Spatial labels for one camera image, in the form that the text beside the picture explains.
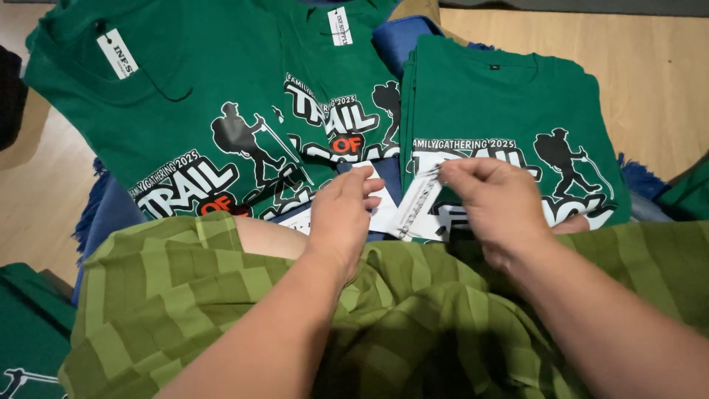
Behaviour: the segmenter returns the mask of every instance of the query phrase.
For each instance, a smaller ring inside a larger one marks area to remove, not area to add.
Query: green checkered sarong
[[[709,335],[709,223],[626,224],[559,239]],[[112,234],[85,265],[62,385],[71,398],[151,398],[292,263],[243,253],[221,212]],[[367,244],[361,267],[340,297],[314,397],[588,396],[477,244],[382,241]]]

